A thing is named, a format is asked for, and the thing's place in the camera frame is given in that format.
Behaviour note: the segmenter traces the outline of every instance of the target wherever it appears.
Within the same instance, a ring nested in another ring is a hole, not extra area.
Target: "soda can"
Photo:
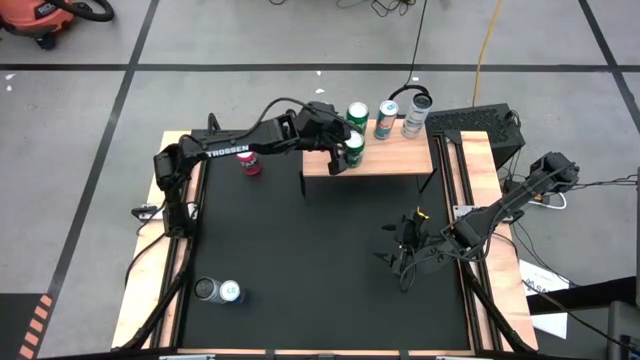
[[[196,298],[202,301],[208,301],[216,304],[224,304],[227,302],[220,293],[222,283],[212,278],[203,277],[196,281],[194,291]]]
[[[240,165],[242,165],[245,174],[255,175],[260,172],[262,167],[258,161],[258,155],[253,151],[236,154],[236,157],[240,160]]]
[[[246,299],[246,292],[240,288],[237,282],[227,280],[220,286],[220,296],[229,303],[241,304]]]
[[[378,119],[376,120],[376,130],[373,132],[373,136],[379,140],[385,140],[391,135],[391,129],[393,123],[398,116],[398,104],[395,101],[385,100],[380,104],[378,110]]]
[[[364,137],[357,131],[351,130],[351,138],[345,141],[347,145],[347,165],[350,168],[357,168],[364,156]]]
[[[411,106],[407,112],[407,116],[404,118],[404,124],[402,125],[402,135],[407,139],[414,139],[418,136],[425,120],[431,110],[431,96],[425,94],[417,94],[411,101]]]
[[[367,122],[369,121],[369,108],[367,105],[356,101],[349,105],[347,109],[347,121],[360,128],[360,133],[364,134],[367,129]]]

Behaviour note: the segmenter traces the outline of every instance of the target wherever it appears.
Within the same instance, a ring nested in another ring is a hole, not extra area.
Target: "white paper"
[[[568,289],[569,283],[566,279],[552,273],[549,270],[543,269],[539,266],[530,264],[526,261],[520,260],[520,275],[522,280],[538,289],[540,292],[548,292],[554,290]],[[525,294],[535,295],[536,292],[524,287]],[[548,314],[548,315],[535,315],[531,317],[533,321],[533,327],[542,330],[551,335],[555,335],[559,338],[567,338],[567,314]]]

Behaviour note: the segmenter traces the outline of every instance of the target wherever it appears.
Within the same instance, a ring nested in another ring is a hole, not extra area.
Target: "black table surface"
[[[242,173],[234,157],[209,162],[193,273],[178,346],[237,349],[469,349],[456,264],[418,274],[406,294],[374,252],[393,252],[393,223],[421,204],[448,223],[443,181],[419,196],[415,176],[308,178],[301,154],[262,156]],[[235,280],[244,304],[193,296],[194,279]]]

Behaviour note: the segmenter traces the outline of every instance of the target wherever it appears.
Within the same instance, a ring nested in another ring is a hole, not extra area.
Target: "red can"
[[[240,165],[247,175],[255,175],[260,172],[261,166],[258,161],[258,155],[253,151],[248,151],[236,155],[240,160]]]

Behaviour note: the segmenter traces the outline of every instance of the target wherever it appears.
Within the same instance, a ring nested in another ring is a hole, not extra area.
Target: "black floor line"
[[[76,209],[73,221],[71,222],[69,233],[67,234],[67,238],[62,247],[60,258],[58,259],[58,264],[56,265],[51,283],[49,284],[48,293],[53,298],[51,312],[53,312],[54,310],[58,297],[60,296],[64,280],[67,276],[69,265],[71,264],[71,259],[73,257],[73,253],[75,252],[76,245],[78,244],[78,239],[82,231],[82,226],[84,225],[85,218],[87,217],[87,212],[89,211],[89,206],[91,205],[91,200],[93,198],[93,194],[95,193],[98,179],[100,178],[100,173],[102,172],[102,167],[104,166],[104,162],[107,158],[109,146],[111,145],[111,140],[113,139],[113,134],[115,133],[116,126],[118,125],[118,120],[120,119],[120,114],[122,113],[122,108],[124,107],[124,103],[131,86],[131,81],[133,80],[133,75],[135,74],[134,65],[137,64],[140,60],[140,55],[142,54],[144,43],[147,39],[147,35],[149,34],[149,29],[151,28],[151,23],[153,21],[156,9],[158,8],[158,1],[159,0],[151,0],[151,3],[149,4],[149,8],[147,10],[142,28],[138,35],[133,54],[131,55],[131,59],[129,60],[129,67],[123,76],[120,89],[118,90],[113,108],[111,109],[111,115],[109,116],[109,120],[107,121],[104,133],[102,134],[102,139],[100,140],[100,145],[98,146],[98,150],[96,152],[96,157],[93,161],[93,165],[91,166],[89,177],[87,178],[84,190],[82,191],[82,196],[80,197],[78,208]]]
[[[620,91],[620,95],[622,96],[622,100],[624,101],[624,104],[627,106],[629,115],[631,116],[631,119],[635,123],[638,131],[640,131],[640,110],[638,110],[638,104],[636,103],[635,97],[633,96],[631,89],[629,89],[629,85],[627,84],[627,81],[624,79],[624,76],[622,75],[622,72],[621,72],[622,68],[630,70],[630,69],[637,69],[637,66],[635,65],[624,66],[624,67],[618,66],[618,63],[615,57],[613,56],[613,52],[611,51],[609,44],[607,44],[607,40],[604,38],[604,34],[600,29],[600,25],[598,25],[598,20],[596,20],[596,17],[593,14],[593,11],[591,10],[591,6],[589,6],[589,3],[587,2],[587,0],[578,0],[578,2],[580,3],[580,7],[584,12],[584,16],[587,18],[587,22],[589,23],[589,26],[591,27],[593,36],[596,38],[596,42],[600,47],[600,51],[602,51],[602,55],[607,61],[607,65],[611,66],[611,68],[613,69],[613,71],[611,72],[611,75],[613,76],[613,79],[616,82],[616,86],[618,86],[618,90]]]
[[[0,71],[126,71],[129,64],[0,64]],[[475,72],[476,64],[416,64],[415,71]],[[248,72],[248,71],[409,71],[410,64],[135,64],[135,71],[158,72]],[[598,73],[640,72],[640,65],[531,65],[486,64],[482,72]]]

